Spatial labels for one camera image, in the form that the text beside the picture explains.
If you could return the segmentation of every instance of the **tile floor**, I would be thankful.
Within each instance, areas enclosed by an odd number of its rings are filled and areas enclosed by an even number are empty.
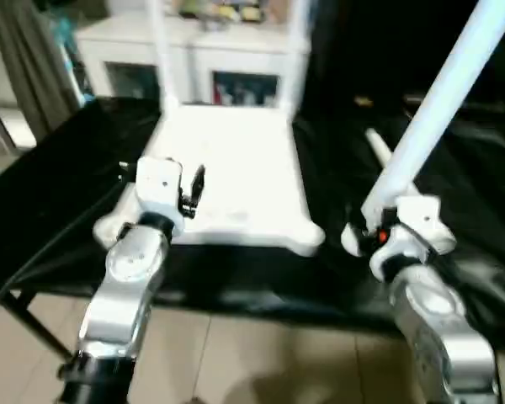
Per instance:
[[[30,310],[73,347],[87,302],[40,295]],[[0,404],[52,403],[58,358],[0,309]],[[505,402],[505,355],[500,355]],[[423,403],[402,341],[155,310],[131,404]]]

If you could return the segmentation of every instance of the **cabinet door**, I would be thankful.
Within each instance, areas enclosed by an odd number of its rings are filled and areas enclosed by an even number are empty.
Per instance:
[[[196,86],[207,104],[273,104],[285,55],[195,49]]]

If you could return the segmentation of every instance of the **black cable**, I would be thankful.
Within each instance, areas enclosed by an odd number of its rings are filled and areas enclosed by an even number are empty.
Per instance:
[[[91,215],[100,205],[111,195],[113,192],[122,187],[124,183],[119,181],[110,188],[101,198],[99,198],[93,205],[85,209],[75,220],[69,222],[64,226],[56,235],[54,235],[37,253],[35,253],[23,266],[21,266],[13,275],[11,275],[8,280],[4,282],[0,288],[0,300],[2,300],[6,294],[14,287],[14,285],[19,281],[19,279],[26,279],[23,277],[25,273],[30,270],[34,264],[41,258],[45,253],[47,253],[52,247],[54,247],[67,233],[69,233],[73,228],[83,222],[87,216]]]

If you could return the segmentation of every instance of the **white pole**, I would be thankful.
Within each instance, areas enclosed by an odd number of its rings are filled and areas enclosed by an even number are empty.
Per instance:
[[[300,97],[303,78],[307,67],[307,57],[303,49],[303,41],[307,38],[307,27],[310,0],[294,0],[289,2],[290,18],[288,22],[288,52],[285,58],[284,74],[279,79],[277,104],[287,115],[293,118],[296,103]]]
[[[166,115],[171,109],[179,106],[179,98],[174,86],[171,72],[170,51],[168,49],[167,31],[165,30],[165,13],[162,0],[146,0],[146,12],[150,19],[153,42],[157,61],[157,79],[161,91],[161,108]]]
[[[480,0],[361,211],[373,231],[418,174],[505,33],[505,0]]]
[[[369,141],[370,147],[372,147],[374,154],[376,157],[378,157],[381,166],[385,167],[393,156],[391,149],[387,146],[384,139],[378,132],[376,132],[376,130],[369,128],[365,131],[364,135],[366,136],[367,141]],[[419,195],[419,191],[414,183],[410,183],[407,186],[406,192],[404,192],[404,194]]]

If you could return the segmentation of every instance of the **white shelf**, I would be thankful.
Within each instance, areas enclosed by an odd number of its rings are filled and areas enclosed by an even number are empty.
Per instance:
[[[193,46],[203,49],[220,49],[262,53],[285,53],[288,50],[288,33],[285,25],[230,24],[221,31],[205,32],[199,21],[166,17],[167,41],[170,46]],[[148,17],[142,12],[130,12],[97,22],[77,32],[77,40],[115,43],[152,44]],[[299,43],[302,53],[309,52],[309,41]]]

